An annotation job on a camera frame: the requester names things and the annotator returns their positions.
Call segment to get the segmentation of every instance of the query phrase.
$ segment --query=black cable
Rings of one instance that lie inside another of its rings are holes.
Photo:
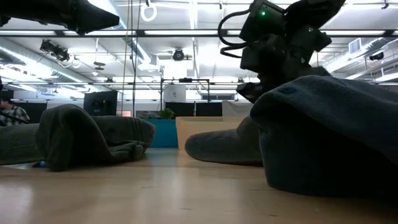
[[[137,20],[137,30],[139,29],[139,22],[140,22],[140,15],[141,15],[141,3],[142,0],[139,1],[139,8],[138,8],[138,20]],[[132,28],[134,27],[133,24],[133,16],[132,16],[132,4],[131,4],[131,35],[133,34]],[[132,68],[134,70],[134,80],[132,82],[132,116],[136,116],[136,80],[137,80],[137,58],[138,58],[138,36],[136,38],[136,58],[135,61],[133,57],[131,57]]]
[[[230,19],[230,18],[232,18],[232,17],[234,17],[234,16],[242,16],[242,15],[245,15],[245,14],[249,13],[250,10],[251,10],[251,8],[249,7],[249,9],[248,9],[248,10],[245,10],[245,11],[233,12],[233,13],[227,15],[226,17],[224,17],[224,18],[221,20],[221,22],[218,24],[217,31],[218,31],[218,38],[220,38],[220,41],[222,41],[223,44],[228,45],[228,46],[236,46],[236,45],[245,44],[245,43],[231,43],[231,42],[228,42],[228,41],[225,40],[224,37],[222,36],[221,29],[222,29],[223,24],[225,23],[225,21],[227,21],[228,19]]]
[[[139,8],[138,8],[138,20],[137,20],[137,30],[139,29],[139,21],[141,18],[141,2],[142,0],[139,1]],[[133,20],[133,16],[132,16],[132,4],[131,4],[131,36],[133,35],[133,28],[134,28],[134,20]],[[131,46],[131,63],[132,63],[132,69],[134,72],[134,80],[132,82],[132,117],[135,118],[136,117],[136,79],[137,79],[137,58],[138,58],[138,36],[136,38],[136,59],[134,61],[133,57],[133,49]],[[134,121],[134,125],[136,127],[137,130],[137,135],[139,138],[139,141],[142,141],[141,138],[141,132],[139,130],[141,130],[140,127],[138,127],[138,122]]]
[[[235,54],[231,54],[231,53],[227,53],[227,50],[238,50],[238,49],[242,49],[244,47],[247,47],[249,44],[245,43],[245,44],[241,44],[241,45],[235,45],[235,46],[229,46],[229,47],[223,47],[220,50],[220,54],[225,55],[225,56],[229,56],[229,57],[233,57],[233,58],[242,58],[242,56],[238,56]]]

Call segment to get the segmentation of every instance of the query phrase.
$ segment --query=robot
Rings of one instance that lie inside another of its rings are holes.
[[[220,41],[228,47],[221,54],[241,58],[242,69],[258,73],[260,83],[244,83],[236,91],[255,103],[265,92],[305,75],[329,76],[324,68],[312,68],[314,51],[321,51],[331,39],[319,28],[337,14],[344,0],[300,0],[286,10],[266,0],[255,0],[248,10],[227,15],[218,26]],[[249,14],[239,37],[231,43],[221,35],[225,21]],[[242,56],[228,53],[243,49]]]

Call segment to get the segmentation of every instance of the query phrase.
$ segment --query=dark gray cloth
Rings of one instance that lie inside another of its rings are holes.
[[[37,128],[39,124],[0,127],[0,165],[42,160],[44,157],[34,139]]]
[[[354,80],[307,76],[265,93],[251,118],[269,185],[322,196],[388,190],[398,174],[397,114],[397,93]]]
[[[75,105],[62,105],[46,110],[40,124],[0,128],[0,165],[46,160],[50,170],[63,171],[133,161],[152,143],[154,129],[137,118],[93,119]]]
[[[154,140],[155,126],[143,119],[118,116],[94,116],[93,119],[109,146],[129,139],[142,142],[146,150]]]
[[[35,134],[46,166],[52,171],[93,164],[112,164],[139,159],[143,142],[127,141],[108,147],[94,119],[75,105],[44,111]]]
[[[261,166],[259,130],[250,117],[237,129],[190,136],[185,143],[189,156],[206,162]]]

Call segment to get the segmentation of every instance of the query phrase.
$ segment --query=air vent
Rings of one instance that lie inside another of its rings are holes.
[[[361,50],[361,47],[362,47],[362,39],[358,38],[348,44],[349,53],[355,54],[356,52],[359,52]]]
[[[55,90],[44,89],[41,94],[45,96],[55,96],[57,92],[55,92]]]

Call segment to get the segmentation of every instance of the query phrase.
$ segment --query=wooden floor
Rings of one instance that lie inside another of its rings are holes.
[[[257,167],[194,161],[175,149],[113,167],[53,173],[0,167],[4,224],[398,223],[398,209],[363,199],[281,192]]]

